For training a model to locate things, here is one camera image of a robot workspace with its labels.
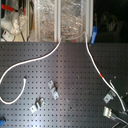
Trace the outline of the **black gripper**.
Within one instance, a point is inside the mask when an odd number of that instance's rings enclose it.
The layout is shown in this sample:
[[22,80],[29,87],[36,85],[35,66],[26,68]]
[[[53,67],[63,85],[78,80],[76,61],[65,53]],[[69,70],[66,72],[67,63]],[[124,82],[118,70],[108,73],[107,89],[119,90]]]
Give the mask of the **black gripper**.
[[122,122],[122,123],[128,125],[128,121],[125,119],[124,116],[119,115],[118,113],[113,112],[113,111],[112,111],[110,108],[108,108],[108,107],[104,107],[103,115],[104,115],[105,117],[108,117],[108,118],[111,117],[111,119],[113,119],[113,120],[119,120],[120,122]]

